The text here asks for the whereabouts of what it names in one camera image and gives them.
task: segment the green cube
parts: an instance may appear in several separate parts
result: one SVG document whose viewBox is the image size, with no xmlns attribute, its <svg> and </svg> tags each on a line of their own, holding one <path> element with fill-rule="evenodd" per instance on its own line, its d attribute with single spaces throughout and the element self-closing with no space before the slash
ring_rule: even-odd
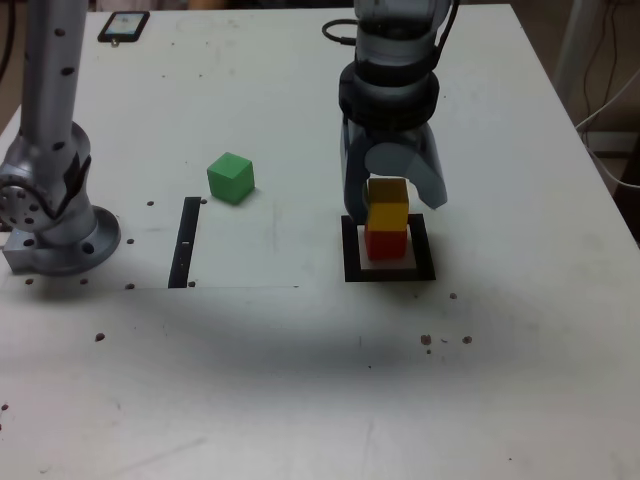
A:
<svg viewBox="0 0 640 480">
<path fill-rule="evenodd" d="M 251 161 L 228 152 L 207 168 L 207 177 L 211 195 L 232 205 L 255 188 Z"/>
</svg>

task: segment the smartphone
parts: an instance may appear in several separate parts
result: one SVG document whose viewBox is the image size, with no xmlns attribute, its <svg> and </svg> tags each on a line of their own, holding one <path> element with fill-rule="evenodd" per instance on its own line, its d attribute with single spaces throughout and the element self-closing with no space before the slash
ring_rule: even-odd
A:
<svg viewBox="0 0 640 480">
<path fill-rule="evenodd" d="M 98 35 L 98 41 L 137 42 L 149 16 L 149 12 L 113 12 Z"/>
</svg>

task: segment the black cable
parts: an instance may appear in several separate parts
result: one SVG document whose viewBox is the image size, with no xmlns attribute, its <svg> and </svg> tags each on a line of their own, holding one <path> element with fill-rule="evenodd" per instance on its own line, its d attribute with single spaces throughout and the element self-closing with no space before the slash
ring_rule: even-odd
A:
<svg viewBox="0 0 640 480">
<path fill-rule="evenodd" d="M 591 116 L 591 102 L 589 101 L 589 94 L 587 92 L 587 82 L 589 79 L 589 72 L 591 71 L 591 67 L 596 61 L 598 57 L 598 53 L 600 52 L 600 48 L 602 48 L 602 44 L 604 43 L 604 39 L 607 36 L 607 14 L 609 13 L 609 7 L 611 4 L 607 3 L 607 8 L 604 10 L 604 14 L 602 15 L 602 29 L 600 32 L 600 39 L 598 40 L 598 45 L 596 45 L 596 49 L 593 51 L 591 55 L 591 59 L 587 64 L 587 69 L 584 72 L 584 78 L 582 79 L 582 93 L 584 94 L 584 101 L 587 104 L 587 118 Z M 591 127 L 591 123 L 589 122 L 585 125 L 582 130 L 582 141 L 589 147 L 589 127 Z"/>
<path fill-rule="evenodd" d="M 0 61 L 0 83 L 4 78 L 4 72 L 9 65 L 9 59 L 11 58 L 11 51 L 13 50 L 13 38 L 16 33 L 16 0 L 9 0 L 9 19 L 7 28 L 7 41 L 4 44 L 4 53 L 2 54 L 2 61 Z"/>
<path fill-rule="evenodd" d="M 438 45 L 438 59 L 442 54 L 444 44 L 447 43 L 447 38 L 449 38 L 451 27 L 453 27 L 453 22 L 456 19 L 456 15 L 458 15 L 458 8 L 460 8 L 460 0 L 453 0 L 451 2 L 451 13 L 449 14 L 449 21 L 447 22 L 447 26 L 444 28 L 444 32 L 442 32 L 442 36 L 440 37 L 440 45 Z"/>
<path fill-rule="evenodd" d="M 337 42 L 340 45 L 349 45 L 354 47 L 356 45 L 356 39 L 354 37 L 336 37 L 335 35 L 331 35 L 329 33 L 329 29 L 331 27 L 335 27 L 336 25 L 357 25 L 358 21 L 350 18 L 340 18 L 338 20 L 332 20 L 330 22 L 325 23 L 322 26 L 322 34 L 327 37 L 332 42 Z"/>
<path fill-rule="evenodd" d="M 611 93 L 611 86 L 613 85 L 613 79 L 616 75 L 616 69 L 618 67 L 618 32 L 616 29 L 616 11 L 618 7 L 621 5 L 619 1 L 615 2 L 613 6 L 613 11 L 611 12 L 611 29 L 613 30 L 613 64 L 611 65 L 611 73 L 609 74 L 609 82 L 607 83 L 607 89 L 604 94 L 604 101 L 602 104 L 606 104 L 609 101 L 609 94 Z M 593 121 L 595 122 L 598 119 L 599 115 L 593 117 Z"/>
</svg>

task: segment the cable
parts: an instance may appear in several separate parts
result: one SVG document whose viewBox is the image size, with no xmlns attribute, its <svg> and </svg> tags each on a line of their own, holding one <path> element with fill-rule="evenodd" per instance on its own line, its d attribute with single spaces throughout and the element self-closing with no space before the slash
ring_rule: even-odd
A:
<svg viewBox="0 0 640 480">
<path fill-rule="evenodd" d="M 458 15 L 458 8 L 460 8 L 460 0 L 452 0 L 449 21 L 447 22 L 447 26 L 444 28 L 444 32 L 442 32 L 442 36 L 440 37 L 440 44 L 438 45 L 438 59 L 440 59 L 444 44 L 447 43 L 447 38 L 449 38 L 451 27 L 453 27 L 453 22 L 456 19 L 456 15 Z"/>
<path fill-rule="evenodd" d="M 587 117 L 591 116 L 591 102 L 589 101 L 589 93 L 587 89 L 587 82 L 589 80 L 589 73 L 591 72 L 591 68 L 593 67 L 596 58 L 598 58 L 598 53 L 600 53 L 600 48 L 604 43 L 605 38 L 607 37 L 607 14 L 609 13 L 610 4 L 607 4 L 607 7 L 602 14 L 602 27 L 600 29 L 600 39 L 598 40 L 598 44 L 596 45 L 591 58 L 589 59 L 589 63 L 587 64 L 587 68 L 584 71 L 584 77 L 582 79 L 582 93 L 584 95 L 584 101 L 587 104 Z M 591 127 L 591 123 L 589 123 L 582 132 L 582 142 L 589 146 L 589 127 Z"/>
<path fill-rule="evenodd" d="M 331 27 L 335 27 L 336 25 L 358 25 L 357 20 L 353 20 L 350 18 L 340 18 L 338 20 L 332 20 L 330 22 L 325 23 L 322 26 L 322 34 L 327 37 L 332 42 L 337 42 L 340 45 L 349 45 L 354 47 L 356 45 L 356 39 L 353 37 L 336 37 L 335 35 L 331 35 L 329 33 L 329 29 Z"/>
<path fill-rule="evenodd" d="M 0 83 L 4 78 L 4 72 L 9 65 L 9 59 L 11 58 L 11 51 L 13 50 L 13 38 L 16 33 L 16 0 L 9 0 L 9 18 L 7 26 L 7 41 L 4 44 L 4 53 L 2 54 L 2 60 L 0 61 Z"/>
<path fill-rule="evenodd" d="M 600 166 L 602 167 L 602 169 L 604 170 L 604 173 L 607 174 L 607 176 L 613 180 L 614 182 L 616 182 L 618 185 L 621 185 L 623 187 L 627 187 L 627 188 L 633 188 L 634 190 L 640 190 L 640 185 L 632 185 L 631 183 L 625 183 L 622 180 L 618 180 L 613 173 L 611 173 L 609 171 L 609 169 L 605 166 L 604 162 L 602 160 L 600 160 L 598 158 L 598 156 L 593 153 L 593 150 L 591 150 L 589 147 L 585 146 L 584 148 L 587 149 L 587 152 L 589 152 L 589 155 L 591 155 L 591 158 L 593 158 L 594 160 L 596 160 Z"/>
<path fill-rule="evenodd" d="M 620 1 L 616 1 L 611 12 L 611 30 L 613 31 L 613 65 L 611 65 L 611 73 L 609 74 L 609 82 L 607 83 L 607 89 L 604 94 L 604 102 L 609 100 L 609 94 L 611 93 L 611 85 L 613 84 L 613 78 L 616 75 L 616 68 L 618 67 L 618 32 L 616 30 L 616 12 L 620 6 Z"/>
<path fill-rule="evenodd" d="M 636 73 L 633 74 L 633 76 L 629 79 L 629 81 L 627 83 L 624 84 L 624 86 L 620 89 L 620 91 L 618 93 L 616 93 L 614 95 L 614 97 L 609 100 L 607 103 L 605 103 L 602 107 L 600 107 L 598 110 L 596 110 L 594 113 L 592 113 L 590 116 L 588 116 L 587 118 L 585 118 L 584 120 L 582 120 L 580 123 L 578 123 L 576 125 L 576 130 L 578 128 L 580 128 L 582 125 L 584 125 L 585 123 L 587 123 L 589 120 L 591 120 L 593 117 L 595 117 L 596 115 L 598 115 L 600 112 L 602 112 L 605 108 L 607 108 L 609 105 L 611 105 L 613 102 L 615 102 L 616 100 L 618 100 L 618 98 L 620 98 L 620 95 L 622 95 L 625 90 L 627 88 L 629 88 L 629 86 L 636 80 L 636 78 L 638 78 L 638 75 L 640 75 L 640 69 L 638 69 L 636 71 Z"/>
</svg>

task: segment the wooden block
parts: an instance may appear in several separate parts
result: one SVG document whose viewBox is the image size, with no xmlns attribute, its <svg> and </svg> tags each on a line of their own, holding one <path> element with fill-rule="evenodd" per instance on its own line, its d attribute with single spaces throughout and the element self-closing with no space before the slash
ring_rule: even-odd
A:
<svg viewBox="0 0 640 480">
<path fill-rule="evenodd" d="M 371 231 L 364 227 L 364 242 L 369 260 L 393 260 L 403 258 L 407 251 L 407 226 L 402 232 Z"/>
<path fill-rule="evenodd" d="M 246 158 L 225 153 L 208 169 L 209 190 L 214 197 L 237 205 L 255 188 L 253 164 Z"/>
<path fill-rule="evenodd" d="M 372 232 L 405 232 L 409 218 L 409 194 L 404 178 L 369 180 L 369 216 Z"/>
</svg>

